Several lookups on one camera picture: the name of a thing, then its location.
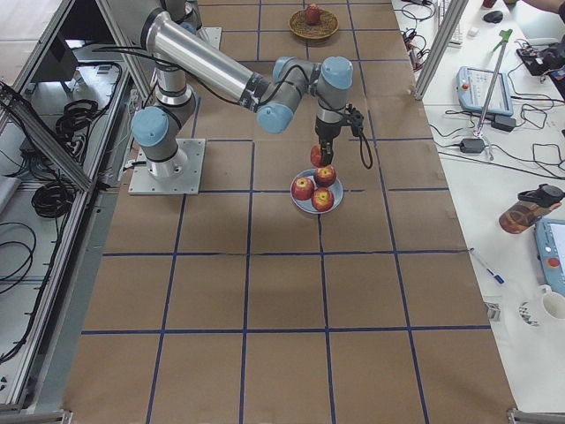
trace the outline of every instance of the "power adapter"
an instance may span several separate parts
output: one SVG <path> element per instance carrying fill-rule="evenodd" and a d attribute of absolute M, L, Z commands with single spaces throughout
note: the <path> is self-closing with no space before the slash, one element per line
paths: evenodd
<path fill-rule="evenodd" d="M 512 117 L 495 115 L 494 119 L 491 121 L 491 127 L 510 133 L 514 128 L 516 128 L 516 120 Z"/>
<path fill-rule="evenodd" d="M 462 139 L 459 150 L 463 153 L 481 153 L 485 150 L 485 142 L 483 139 Z"/>

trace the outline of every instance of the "plate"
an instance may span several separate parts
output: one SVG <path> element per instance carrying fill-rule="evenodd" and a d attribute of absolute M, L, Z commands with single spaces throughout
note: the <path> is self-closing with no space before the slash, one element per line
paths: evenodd
<path fill-rule="evenodd" d="M 315 170 L 303 170 L 298 175 L 296 175 L 294 177 L 294 179 L 301 178 L 301 177 L 308 177 L 309 179 L 311 179 L 314 182 L 314 187 L 318 188 L 318 185 L 314 181 L 314 171 Z M 292 201 L 294 201 L 295 205 L 297 205 L 299 208 L 301 208 L 305 212 L 308 212 L 309 214 L 316 214 L 316 215 L 326 214 L 327 212 L 331 212 L 332 210 L 337 208 L 339 206 L 339 204 L 342 202 L 342 199 L 343 199 L 343 185 L 342 185 L 342 182 L 339 180 L 339 178 L 337 178 L 335 180 L 334 184 L 332 184 L 330 187 L 328 187 L 328 189 L 334 195 L 334 206 L 332 206 L 331 209 L 328 209 L 324 212 L 320 212 L 320 211 L 316 210 L 314 208 L 314 206 L 312 206 L 312 201 L 310 201 L 310 199 L 308 199 L 307 201 L 297 201 L 294 197 L 292 197 L 292 194 L 290 195 L 290 198 L 292 199 Z"/>
<path fill-rule="evenodd" d="M 331 11 L 320 9 L 320 23 L 306 24 L 304 11 L 297 11 L 290 18 L 290 30 L 303 40 L 322 41 L 331 37 L 337 31 L 339 22 Z"/>

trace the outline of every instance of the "control panel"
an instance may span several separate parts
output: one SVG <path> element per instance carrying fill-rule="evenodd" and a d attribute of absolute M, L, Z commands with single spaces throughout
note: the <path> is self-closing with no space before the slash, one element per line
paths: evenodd
<path fill-rule="evenodd" d="M 456 89 L 463 110 L 481 113 L 485 106 L 493 72 L 463 66 L 457 73 Z M 499 73 L 487 113 L 511 117 L 514 114 L 509 84 L 505 73 Z"/>
<path fill-rule="evenodd" d="M 565 296 L 565 221 L 541 219 L 536 223 L 535 237 L 547 284 Z"/>

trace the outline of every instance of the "pen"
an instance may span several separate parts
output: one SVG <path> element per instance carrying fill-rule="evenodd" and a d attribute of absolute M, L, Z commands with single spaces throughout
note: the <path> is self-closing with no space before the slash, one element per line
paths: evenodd
<path fill-rule="evenodd" d="M 475 250 L 474 247 L 469 249 L 469 253 L 472 254 L 475 257 L 475 259 L 478 261 L 478 263 L 480 263 L 483 266 L 483 268 L 486 269 L 491 276 L 493 276 L 493 278 L 498 282 L 498 284 L 504 283 L 504 278 L 502 278 L 501 275 L 498 272 L 494 272 L 493 269 L 488 266 L 486 261 L 483 258 L 480 257 L 480 255 L 477 253 L 477 251 Z"/>

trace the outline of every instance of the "computer mouse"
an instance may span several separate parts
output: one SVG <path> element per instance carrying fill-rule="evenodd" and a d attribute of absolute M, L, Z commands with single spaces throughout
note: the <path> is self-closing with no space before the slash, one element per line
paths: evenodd
<path fill-rule="evenodd" d="M 502 21 L 502 12 L 490 11 L 485 16 L 483 16 L 483 20 L 491 24 L 498 24 L 499 22 Z"/>

